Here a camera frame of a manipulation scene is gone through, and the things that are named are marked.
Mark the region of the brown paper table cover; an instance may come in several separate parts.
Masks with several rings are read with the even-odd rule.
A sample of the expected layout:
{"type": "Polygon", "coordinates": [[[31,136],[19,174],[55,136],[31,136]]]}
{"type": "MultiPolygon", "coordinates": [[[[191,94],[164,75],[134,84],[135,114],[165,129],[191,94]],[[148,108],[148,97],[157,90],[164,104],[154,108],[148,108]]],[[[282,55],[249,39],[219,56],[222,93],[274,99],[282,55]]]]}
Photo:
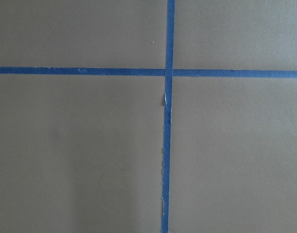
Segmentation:
{"type": "Polygon", "coordinates": [[[297,0],[0,0],[0,233],[297,233],[297,0]]]}

